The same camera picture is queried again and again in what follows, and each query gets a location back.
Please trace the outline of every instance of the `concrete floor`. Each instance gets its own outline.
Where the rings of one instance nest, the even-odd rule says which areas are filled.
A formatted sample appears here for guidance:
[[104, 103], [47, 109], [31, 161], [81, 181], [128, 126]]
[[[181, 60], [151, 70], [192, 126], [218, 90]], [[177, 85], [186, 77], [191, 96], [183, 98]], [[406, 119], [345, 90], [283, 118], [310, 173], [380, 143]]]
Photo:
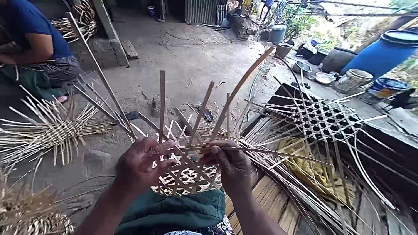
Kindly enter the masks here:
[[[187, 25], [175, 19], [158, 23], [134, 10], [115, 9], [114, 15], [114, 26], [119, 33], [120, 40], [129, 40], [139, 58], [131, 60], [129, 68], [106, 69], [105, 76], [122, 108], [128, 112], [139, 111], [157, 124], [159, 118], [151, 115], [151, 104], [153, 98], [160, 94], [160, 70], [166, 70], [168, 111], [166, 123], [177, 120], [177, 117], [170, 111], [173, 107], [184, 110], [184, 115], [187, 117], [193, 114], [192, 121], [194, 122], [197, 114], [188, 107], [187, 103], [194, 107], [198, 106], [211, 81], [214, 81], [215, 85], [225, 82], [213, 90], [209, 101], [208, 108], [212, 110], [216, 118], [218, 110], [222, 110], [222, 105], [226, 101], [226, 94], [232, 92], [243, 74], [260, 54], [264, 53], [264, 47], [261, 44], [238, 41], [229, 30], [220, 33], [212, 28]], [[248, 98], [252, 81], [258, 71], [259, 69], [256, 69], [250, 75], [231, 104], [232, 126], [237, 119], [236, 107], [240, 115], [246, 105], [244, 99]], [[109, 97], [96, 73], [91, 74], [87, 79], [93, 81], [95, 89], [103, 97]], [[266, 102], [277, 88], [277, 82], [260, 75], [254, 86], [253, 95], [256, 96], [257, 102]], [[1, 118], [19, 120], [19, 117], [8, 110], [7, 106], [13, 106], [23, 113], [30, 113], [20, 102], [20, 98], [24, 98], [25, 94], [19, 88], [10, 85], [3, 86], [0, 94], [3, 97], [0, 99], [0, 110], [3, 111]], [[74, 99], [78, 109], [87, 103], [79, 95], [76, 95]], [[156, 137], [155, 131], [142, 120], [132, 122], [150, 136]], [[80, 156], [69, 165], [62, 166], [59, 163], [53, 166], [52, 156], [45, 155], [36, 174], [35, 190], [50, 184], [57, 190], [63, 190], [93, 176], [114, 174], [114, 166], [118, 158], [131, 145], [127, 135], [119, 128], [106, 135], [90, 136], [84, 139], [87, 145], [80, 148]], [[17, 179], [32, 168], [33, 162], [19, 165], [18, 169], [12, 173], [10, 181]], [[109, 178], [96, 178], [72, 188], [62, 197], [96, 189], [108, 184], [109, 181]], [[87, 197], [75, 198], [78, 204], [76, 207], [89, 205], [92, 203], [92, 198], [98, 196], [99, 192], [93, 192]], [[88, 210], [79, 213], [73, 222], [81, 222], [87, 212]]]

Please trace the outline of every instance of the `green fabric lap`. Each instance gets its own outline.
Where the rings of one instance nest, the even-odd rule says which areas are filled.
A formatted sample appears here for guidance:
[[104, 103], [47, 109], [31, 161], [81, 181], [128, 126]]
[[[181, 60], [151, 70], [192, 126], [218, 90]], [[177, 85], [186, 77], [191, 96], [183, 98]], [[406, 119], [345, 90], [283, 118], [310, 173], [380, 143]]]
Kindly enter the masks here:
[[154, 226], [177, 225], [183, 230], [197, 230], [215, 226], [225, 214], [225, 194], [222, 190], [164, 197], [149, 190], [129, 207], [115, 234], [129, 234]]
[[54, 100], [52, 96], [59, 97], [67, 93], [63, 87], [52, 88], [51, 79], [44, 71], [18, 68], [18, 72], [19, 79], [17, 81], [15, 68], [5, 65], [0, 68], [0, 78], [22, 84], [31, 94], [45, 100]]

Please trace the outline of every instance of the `yellow cloth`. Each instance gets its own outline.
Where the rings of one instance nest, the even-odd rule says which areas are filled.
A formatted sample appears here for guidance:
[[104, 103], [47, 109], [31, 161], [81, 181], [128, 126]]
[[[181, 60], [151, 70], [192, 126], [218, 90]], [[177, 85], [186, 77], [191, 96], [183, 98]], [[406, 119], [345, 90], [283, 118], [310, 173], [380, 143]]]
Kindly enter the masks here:
[[[305, 141], [302, 140], [303, 138], [286, 138], [279, 142], [278, 144], [278, 151], [295, 154], [299, 156], [314, 158], [311, 148], [308, 146], [306, 147]], [[331, 197], [332, 199], [336, 199], [336, 196], [341, 199], [343, 202], [346, 202], [346, 197], [344, 193], [344, 187], [342, 184], [342, 179], [336, 175], [335, 169], [332, 166], [332, 171], [334, 172], [334, 183], [335, 183], [335, 190], [336, 196], [334, 195], [334, 190], [332, 189], [332, 184], [328, 180], [328, 174], [326, 167], [322, 164], [307, 161], [300, 158], [290, 157], [288, 161], [284, 161], [284, 164], [302, 181], [306, 182], [309, 186], [311, 186], [316, 192], [321, 195], [326, 195]], [[348, 197], [350, 200], [350, 204], [353, 205], [353, 201], [355, 199], [355, 188], [352, 184], [347, 182], [346, 186], [348, 189]]]

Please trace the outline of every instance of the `white container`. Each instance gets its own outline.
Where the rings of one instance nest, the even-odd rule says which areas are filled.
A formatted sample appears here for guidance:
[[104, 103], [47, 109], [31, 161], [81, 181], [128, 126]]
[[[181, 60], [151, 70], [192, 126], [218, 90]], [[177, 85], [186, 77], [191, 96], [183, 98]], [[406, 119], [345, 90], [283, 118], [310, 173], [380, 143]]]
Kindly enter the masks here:
[[340, 93], [348, 93], [367, 84], [373, 79], [373, 75], [360, 69], [349, 69], [342, 78], [332, 85], [332, 88]]

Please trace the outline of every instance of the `blue container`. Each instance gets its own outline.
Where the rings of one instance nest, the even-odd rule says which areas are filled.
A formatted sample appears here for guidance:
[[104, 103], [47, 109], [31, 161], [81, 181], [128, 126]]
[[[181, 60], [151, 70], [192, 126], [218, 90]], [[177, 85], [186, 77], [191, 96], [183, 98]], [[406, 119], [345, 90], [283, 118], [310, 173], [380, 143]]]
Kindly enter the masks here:
[[277, 45], [277, 44], [283, 42], [283, 40], [285, 38], [286, 28], [287, 27], [285, 25], [275, 25], [275, 26], [273, 26], [273, 29], [271, 30], [267, 41], [272, 42], [273, 45]]
[[373, 75], [376, 80], [412, 56], [417, 47], [418, 33], [387, 31], [351, 60], [342, 69], [342, 74], [349, 69], [360, 69]]
[[408, 89], [409, 85], [406, 82], [381, 77], [373, 82], [373, 85], [367, 90], [367, 93], [361, 98], [361, 100], [365, 103], [375, 105], [384, 99]]

